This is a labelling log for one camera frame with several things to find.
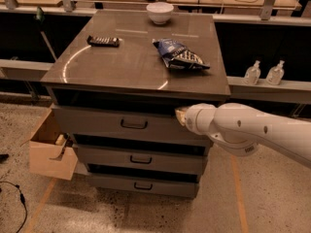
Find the drawer handle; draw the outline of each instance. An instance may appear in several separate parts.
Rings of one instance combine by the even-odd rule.
[[[126,122],[124,121],[124,119],[121,120],[121,127],[123,128],[133,128],[133,129],[145,129],[148,126],[148,122],[145,121],[145,123],[143,125],[139,125],[139,124],[126,124]]]
[[[152,163],[153,158],[150,157],[149,159],[146,159],[146,160],[139,160],[139,159],[135,159],[135,157],[133,157],[133,155],[130,155],[129,160],[130,160],[130,162],[137,163],[137,164],[150,164],[150,163]]]
[[[134,188],[137,190],[151,190],[153,188],[153,185],[150,184],[149,186],[146,186],[146,185],[138,185],[137,183],[134,183]]]

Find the bowl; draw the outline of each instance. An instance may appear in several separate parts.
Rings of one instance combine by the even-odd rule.
[[[149,18],[155,24],[165,24],[171,17],[174,6],[165,2],[155,2],[147,5]]]

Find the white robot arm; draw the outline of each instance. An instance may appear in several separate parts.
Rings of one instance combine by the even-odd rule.
[[[181,108],[177,118],[189,131],[208,136],[236,156],[250,155],[262,144],[311,167],[311,122],[236,103]]]

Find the concrete floor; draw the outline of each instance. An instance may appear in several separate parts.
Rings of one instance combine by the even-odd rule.
[[[311,232],[311,169],[260,146],[236,158],[213,146],[195,199],[90,187],[28,172],[22,144],[51,102],[0,93],[0,181],[18,184],[28,219],[20,232]],[[0,232],[17,232],[24,208],[15,187],[0,183]]]

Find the clear bottle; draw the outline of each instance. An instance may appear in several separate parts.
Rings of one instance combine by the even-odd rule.
[[[244,83],[254,85],[258,82],[259,76],[260,76],[260,68],[259,68],[260,61],[256,60],[254,66],[251,66],[247,69],[245,77],[244,77]]]
[[[277,64],[276,66],[270,69],[268,75],[265,78],[267,83],[278,85],[281,82],[284,76],[283,65],[284,65],[284,60],[280,60],[279,64]]]

